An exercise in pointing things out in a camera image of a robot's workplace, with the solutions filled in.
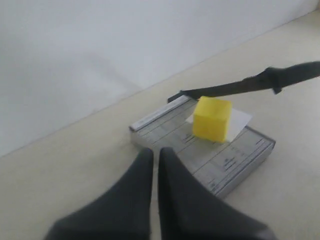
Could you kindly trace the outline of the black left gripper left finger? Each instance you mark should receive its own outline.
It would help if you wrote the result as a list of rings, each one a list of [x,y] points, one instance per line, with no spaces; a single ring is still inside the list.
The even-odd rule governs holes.
[[[57,220],[47,240],[148,240],[154,153],[142,149],[107,192]]]

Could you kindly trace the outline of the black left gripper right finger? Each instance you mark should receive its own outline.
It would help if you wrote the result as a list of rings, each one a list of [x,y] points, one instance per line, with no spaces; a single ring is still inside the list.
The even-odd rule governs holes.
[[[263,222],[210,193],[174,150],[159,153],[158,208],[163,240],[275,240]]]

